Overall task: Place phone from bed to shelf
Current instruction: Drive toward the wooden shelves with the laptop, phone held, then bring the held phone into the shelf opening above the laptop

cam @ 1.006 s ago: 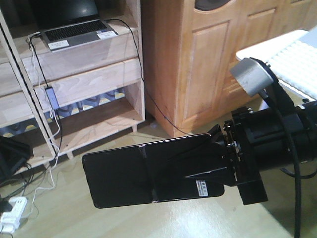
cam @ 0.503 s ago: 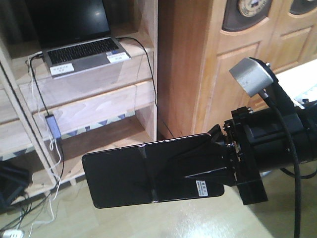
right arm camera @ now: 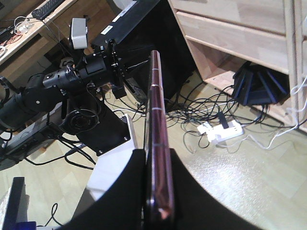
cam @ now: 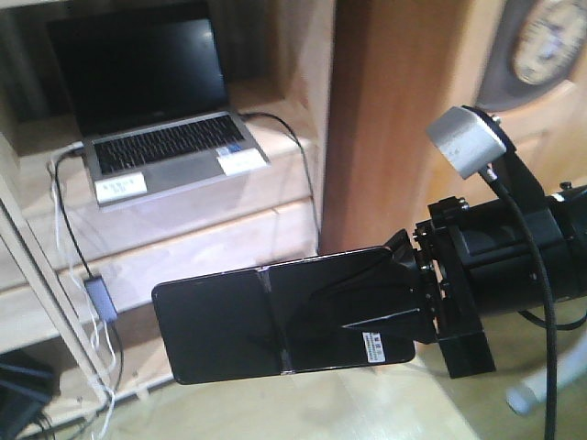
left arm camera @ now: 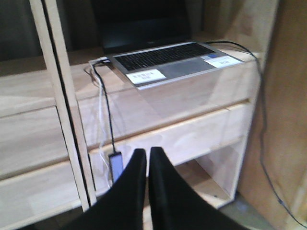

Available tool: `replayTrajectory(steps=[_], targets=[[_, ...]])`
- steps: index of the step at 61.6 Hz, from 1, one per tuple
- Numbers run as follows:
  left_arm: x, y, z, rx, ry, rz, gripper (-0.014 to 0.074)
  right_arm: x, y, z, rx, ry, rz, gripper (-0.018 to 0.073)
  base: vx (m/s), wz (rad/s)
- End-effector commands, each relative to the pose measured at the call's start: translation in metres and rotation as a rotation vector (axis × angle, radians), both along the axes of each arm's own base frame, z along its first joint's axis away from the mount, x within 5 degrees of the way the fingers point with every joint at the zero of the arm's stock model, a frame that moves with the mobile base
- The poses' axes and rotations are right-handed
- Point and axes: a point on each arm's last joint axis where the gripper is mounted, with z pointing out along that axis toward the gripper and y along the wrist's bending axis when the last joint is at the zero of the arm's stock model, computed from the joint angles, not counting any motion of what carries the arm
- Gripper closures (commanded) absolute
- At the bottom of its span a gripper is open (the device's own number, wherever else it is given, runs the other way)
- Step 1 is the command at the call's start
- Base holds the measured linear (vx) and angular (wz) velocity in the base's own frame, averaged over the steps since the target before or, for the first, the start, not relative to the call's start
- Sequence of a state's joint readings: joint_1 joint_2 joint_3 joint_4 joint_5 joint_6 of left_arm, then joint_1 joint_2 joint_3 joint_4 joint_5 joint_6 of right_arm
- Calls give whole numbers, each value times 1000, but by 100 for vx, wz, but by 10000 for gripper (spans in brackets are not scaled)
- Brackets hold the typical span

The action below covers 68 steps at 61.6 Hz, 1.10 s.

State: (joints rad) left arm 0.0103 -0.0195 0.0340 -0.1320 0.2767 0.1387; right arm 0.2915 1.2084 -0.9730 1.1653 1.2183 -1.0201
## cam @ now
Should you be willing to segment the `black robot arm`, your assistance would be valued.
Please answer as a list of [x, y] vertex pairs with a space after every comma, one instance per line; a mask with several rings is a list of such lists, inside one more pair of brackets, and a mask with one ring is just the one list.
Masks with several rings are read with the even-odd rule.
[[479, 108], [454, 106], [426, 133], [460, 177], [481, 176], [495, 199], [432, 203], [412, 234], [395, 234], [382, 285], [344, 327], [438, 343], [449, 375], [462, 378], [495, 368], [484, 315], [542, 306], [553, 356], [555, 303], [586, 293], [585, 188], [546, 195], [498, 118]]

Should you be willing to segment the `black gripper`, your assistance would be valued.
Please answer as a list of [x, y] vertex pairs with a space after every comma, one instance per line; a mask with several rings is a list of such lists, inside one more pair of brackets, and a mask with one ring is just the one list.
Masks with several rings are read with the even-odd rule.
[[[495, 369], [483, 316], [544, 307], [551, 352], [554, 305], [573, 297], [573, 190], [547, 195], [499, 122], [462, 106], [490, 125], [506, 152], [475, 173], [496, 200], [432, 203], [429, 219], [415, 230], [425, 260], [436, 262], [441, 273], [438, 342], [453, 379]], [[415, 308], [415, 252], [404, 229], [380, 247], [304, 261], [293, 289], [323, 319], [358, 321], [344, 329], [434, 342], [434, 324]]]

